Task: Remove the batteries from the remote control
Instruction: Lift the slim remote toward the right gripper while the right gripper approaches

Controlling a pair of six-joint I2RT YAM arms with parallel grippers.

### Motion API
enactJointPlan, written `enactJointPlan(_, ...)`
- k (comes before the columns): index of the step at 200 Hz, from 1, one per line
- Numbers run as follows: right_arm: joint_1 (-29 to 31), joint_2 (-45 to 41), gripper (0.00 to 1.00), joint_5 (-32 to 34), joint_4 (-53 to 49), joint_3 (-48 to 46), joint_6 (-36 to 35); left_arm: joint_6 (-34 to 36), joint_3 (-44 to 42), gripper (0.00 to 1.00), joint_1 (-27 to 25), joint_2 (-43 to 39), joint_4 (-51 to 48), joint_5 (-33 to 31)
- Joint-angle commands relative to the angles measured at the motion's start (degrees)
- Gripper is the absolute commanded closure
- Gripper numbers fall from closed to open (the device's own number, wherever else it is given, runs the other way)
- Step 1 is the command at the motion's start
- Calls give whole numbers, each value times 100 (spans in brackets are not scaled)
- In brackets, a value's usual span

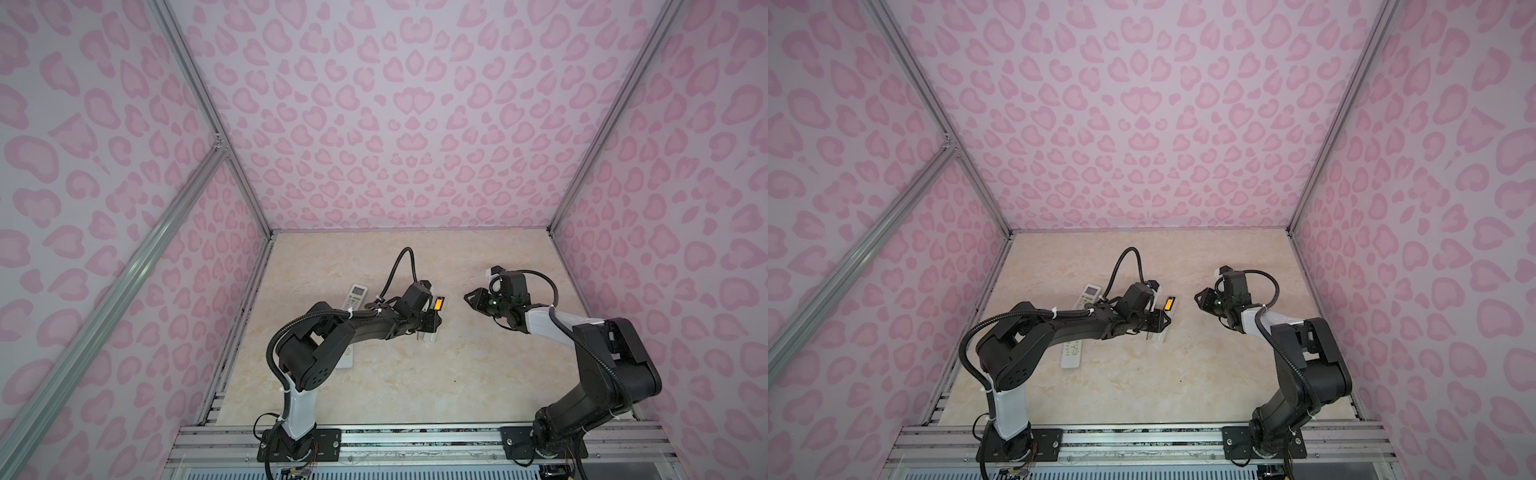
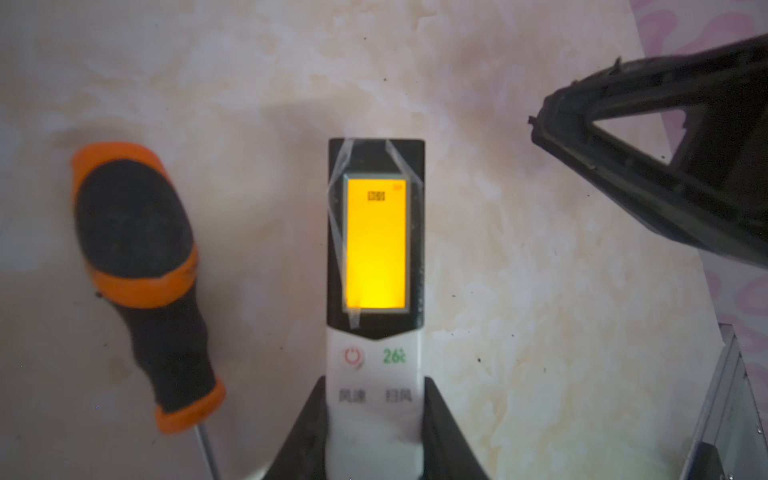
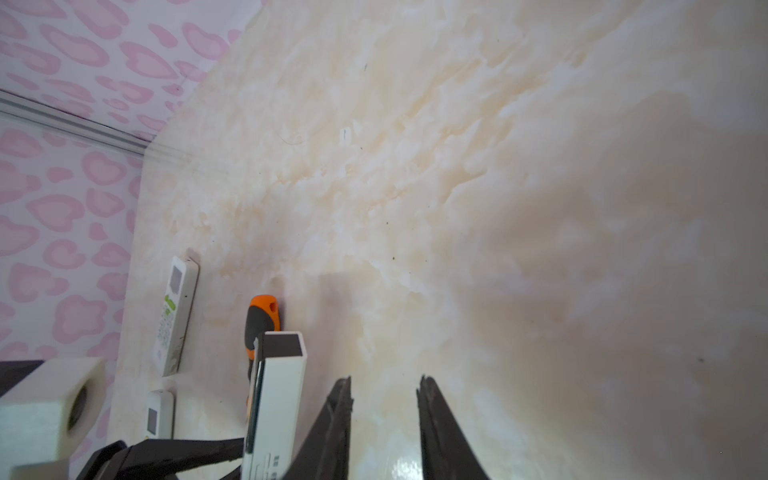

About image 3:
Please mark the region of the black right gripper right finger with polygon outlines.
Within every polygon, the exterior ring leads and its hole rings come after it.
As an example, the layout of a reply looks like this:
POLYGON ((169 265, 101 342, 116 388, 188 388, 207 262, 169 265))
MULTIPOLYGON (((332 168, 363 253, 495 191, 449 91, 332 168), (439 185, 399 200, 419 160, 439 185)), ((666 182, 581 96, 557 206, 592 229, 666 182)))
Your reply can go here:
POLYGON ((488 479, 436 380, 424 375, 416 391, 424 479, 488 479))

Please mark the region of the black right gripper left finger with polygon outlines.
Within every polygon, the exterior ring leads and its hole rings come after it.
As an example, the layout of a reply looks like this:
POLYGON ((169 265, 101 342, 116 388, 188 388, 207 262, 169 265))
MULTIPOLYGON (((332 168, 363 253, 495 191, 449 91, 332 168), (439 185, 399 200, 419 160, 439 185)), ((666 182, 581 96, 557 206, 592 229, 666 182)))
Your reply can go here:
POLYGON ((347 480, 351 440, 352 379, 338 379, 329 392, 284 480, 347 480))

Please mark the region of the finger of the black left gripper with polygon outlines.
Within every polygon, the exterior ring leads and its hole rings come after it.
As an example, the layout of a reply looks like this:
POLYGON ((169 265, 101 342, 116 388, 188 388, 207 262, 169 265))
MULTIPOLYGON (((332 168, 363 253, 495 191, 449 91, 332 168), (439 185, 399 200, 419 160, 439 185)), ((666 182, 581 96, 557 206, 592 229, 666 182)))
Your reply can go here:
POLYGON ((243 438, 146 439, 131 446, 118 440, 94 452, 76 479, 177 479, 181 472, 239 460, 243 451, 243 438))

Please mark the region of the orange black screwdriver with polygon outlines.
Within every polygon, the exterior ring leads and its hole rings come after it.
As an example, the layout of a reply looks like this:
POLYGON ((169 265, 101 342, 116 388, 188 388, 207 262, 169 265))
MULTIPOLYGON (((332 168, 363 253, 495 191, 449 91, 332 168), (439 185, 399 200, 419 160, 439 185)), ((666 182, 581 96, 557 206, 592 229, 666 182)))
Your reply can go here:
POLYGON ((254 377, 257 365, 259 341, 266 332, 281 331, 278 299, 273 295, 263 294, 254 296, 249 304, 244 330, 244 343, 248 357, 249 390, 246 400, 246 419, 251 418, 252 403, 255 394, 254 377))

